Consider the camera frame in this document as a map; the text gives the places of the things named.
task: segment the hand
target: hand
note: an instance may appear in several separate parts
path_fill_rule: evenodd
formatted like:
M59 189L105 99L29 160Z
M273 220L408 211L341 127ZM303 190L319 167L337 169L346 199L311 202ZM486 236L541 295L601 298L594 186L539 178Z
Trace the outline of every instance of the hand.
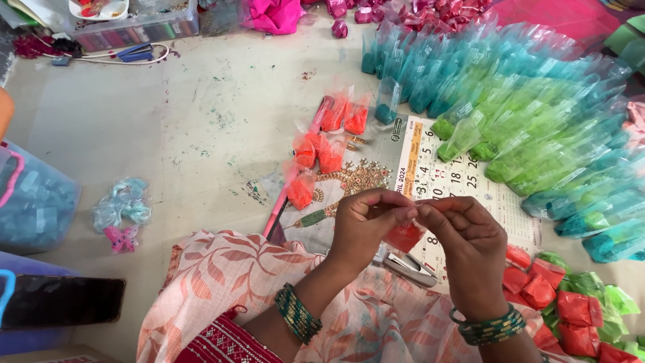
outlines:
M502 293L506 231L475 198L420 200L417 222L443 247L450 297L469 322L499 318L508 312Z
M383 237L417 215L413 201L383 188L341 199L332 248L325 262L333 263L353 280L372 262Z

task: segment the white cable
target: white cable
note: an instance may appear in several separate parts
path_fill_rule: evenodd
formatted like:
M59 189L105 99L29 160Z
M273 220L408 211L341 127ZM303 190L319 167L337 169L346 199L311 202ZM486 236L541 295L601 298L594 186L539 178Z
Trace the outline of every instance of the white cable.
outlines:
M35 34L34 34L34 36L36 38L38 38L38 40L43 42L43 44L45 44L46 46L48 46L50 48L52 47L51 44L48 44L46 41L42 40L39 36L37 36ZM90 60L90 58L101 58L101 57L116 56L116 53L104 53L104 54L96 54L94 56L82 56L80 58L74 58L74 60L76 60L76 61L86 61L86 62L92 62L92 63L113 64L113 65L149 65L149 64L152 64L152 63L156 63L158 61L162 61L163 59L168 57L168 54L170 53L170 48L168 48L167 45L165 45L163 43L150 43L150 45L152 45L153 47L155 45L164 47L166 49L166 52L161 57L158 57L158 58L153 59L151 61L138 62L138 63L135 63L135 62L126 63L126 62L115 62L115 61L94 61L94 60ZM72 56L71 54L68 54L68 53L63 53L63 54L66 55L66 56L69 56L69 57ZM51 54L45 54L45 53L43 53L43 55L46 56L46 57L50 57L50 58L55 58L56 57L56 56L52 56Z

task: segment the red embroidered kurta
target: red embroidered kurta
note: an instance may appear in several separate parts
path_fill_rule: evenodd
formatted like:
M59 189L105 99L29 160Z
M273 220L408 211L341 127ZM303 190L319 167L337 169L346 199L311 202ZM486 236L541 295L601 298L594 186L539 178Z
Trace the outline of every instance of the red embroidered kurta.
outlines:
M283 363L266 346L234 323L232 319L236 316L235 307L218 316L188 343L175 363Z

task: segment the peach floral fabric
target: peach floral fabric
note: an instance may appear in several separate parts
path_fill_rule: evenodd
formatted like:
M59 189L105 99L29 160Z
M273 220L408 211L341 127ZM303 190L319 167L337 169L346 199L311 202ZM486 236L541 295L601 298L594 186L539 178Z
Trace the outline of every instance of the peach floral fabric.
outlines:
M323 259L297 241L277 246L259 234L193 233L173 247L166 281L141 327L137 362L173 362L233 306L248 308L234 320L244 324L273 304L285 282L296 284ZM466 345L448 317L452 307L449 296L369 266L334 298L321 317L323 329L295 361L480 362L477 349ZM540 315L516 307L533 336L542 324Z

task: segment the smartphone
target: smartphone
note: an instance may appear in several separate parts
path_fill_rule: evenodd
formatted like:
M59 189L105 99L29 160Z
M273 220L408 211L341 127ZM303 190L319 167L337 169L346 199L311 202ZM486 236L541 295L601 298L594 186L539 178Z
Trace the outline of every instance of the smartphone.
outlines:
M0 330L113 322L124 291L119 278L16 275Z

